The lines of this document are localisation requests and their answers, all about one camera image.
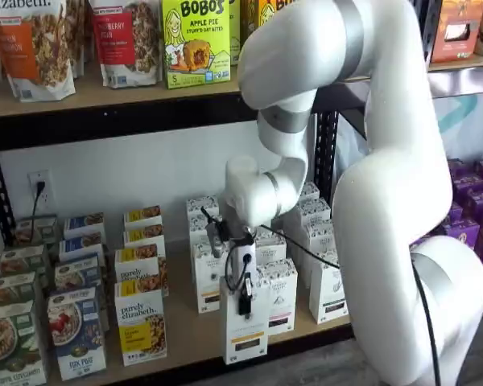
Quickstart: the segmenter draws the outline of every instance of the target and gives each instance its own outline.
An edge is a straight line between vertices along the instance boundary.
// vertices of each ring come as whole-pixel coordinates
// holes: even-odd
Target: black cable
[[[413,267],[413,276],[415,278],[415,283],[417,284],[417,288],[419,289],[420,293],[420,300],[422,301],[422,305],[424,307],[424,313],[426,314],[426,322],[427,322],[427,332],[429,334],[429,342],[431,344],[431,356],[433,358],[433,372],[435,373],[435,385],[440,386],[440,365],[438,363],[438,353],[436,351],[436,341],[435,341],[435,332],[433,331],[433,322],[431,320],[431,315],[429,313],[429,306],[427,305],[426,293],[424,293],[424,288],[422,287],[422,282],[420,281],[419,273],[415,268],[413,261],[411,262],[411,266]]]
[[[227,284],[227,288],[229,288],[229,290],[231,292],[234,292],[236,291],[238,288],[240,288],[240,284],[242,283],[242,280],[243,280],[243,277],[245,276],[245,272],[247,270],[247,265],[249,264],[249,262],[244,262],[243,263],[243,270],[241,271],[241,275],[240,277],[238,278],[238,281],[236,283],[236,285],[233,287],[231,287],[231,284],[229,283],[229,276],[227,274],[227,267],[229,266],[229,258],[231,257],[231,252],[236,248],[236,245],[232,246],[231,249],[229,250],[229,253],[227,254],[227,257],[225,259],[225,283]]]
[[[32,207],[31,237],[29,239],[29,244],[32,244],[32,238],[34,237],[34,216],[35,216],[35,210],[38,207],[39,197],[41,196],[41,193],[43,192],[43,189],[45,188],[45,182],[44,181],[39,181],[39,182],[36,183],[35,187],[36,187],[36,193],[35,193],[35,199],[34,199],[34,206]]]
[[[322,259],[321,257],[318,257],[315,253],[312,253],[312,252],[308,251],[305,247],[303,247],[297,241],[291,239],[289,236],[285,235],[284,233],[279,232],[279,231],[276,231],[275,229],[272,229],[271,227],[267,227],[266,225],[261,225],[261,228],[265,228],[267,231],[271,231],[271,232],[275,233],[276,235],[280,235],[285,240],[290,241],[293,245],[301,248],[305,253],[307,253],[309,256],[313,257],[315,260],[318,260],[318,261],[320,261],[320,262],[322,262],[324,264],[327,264],[330,267],[333,267],[333,268],[336,268],[336,269],[340,269],[340,266],[339,265],[333,264],[333,263],[331,263],[331,262],[329,262],[327,260]]]

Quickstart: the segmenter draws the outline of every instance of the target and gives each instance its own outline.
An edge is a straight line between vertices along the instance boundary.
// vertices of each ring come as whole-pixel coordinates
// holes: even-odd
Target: white wall
[[[108,244],[118,248],[122,213],[153,204],[162,206],[167,239],[186,238],[185,199],[219,193],[225,163],[237,154],[262,169],[279,161],[246,122],[12,150],[0,163],[16,219],[32,211],[27,173],[49,169],[60,218],[104,211]]]

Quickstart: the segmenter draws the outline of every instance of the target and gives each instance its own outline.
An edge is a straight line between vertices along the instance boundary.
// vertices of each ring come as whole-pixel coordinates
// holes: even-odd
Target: orange box
[[[241,29],[242,39],[245,40],[256,29],[270,20],[274,13],[281,10],[295,0],[242,0]]]
[[[443,0],[432,62],[465,59],[474,52],[483,0]]]

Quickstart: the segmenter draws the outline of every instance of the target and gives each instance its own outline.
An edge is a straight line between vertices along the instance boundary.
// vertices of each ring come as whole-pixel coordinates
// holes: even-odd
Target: white robotic arm
[[[382,379],[432,384],[431,348],[408,245],[447,214],[452,190],[415,12],[406,0],[299,0],[257,29],[238,65],[241,94],[263,144],[285,159],[266,174],[227,167],[226,196],[249,226],[296,202],[316,89],[371,75],[371,154],[336,187],[333,222],[354,333]],[[483,312],[483,266],[435,237],[412,255],[431,313],[443,384],[454,384]]]

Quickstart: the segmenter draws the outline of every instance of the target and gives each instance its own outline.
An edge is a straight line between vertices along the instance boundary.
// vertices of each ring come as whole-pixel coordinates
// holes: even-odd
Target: granola bag
[[[84,33],[85,0],[66,0],[64,34],[74,78],[84,75]]]
[[[0,0],[0,57],[22,102],[75,93],[65,17],[65,0]]]
[[[84,15],[84,63],[95,59],[95,38],[93,37],[93,8],[85,1]]]
[[[90,0],[104,86],[162,79],[159,0]]]

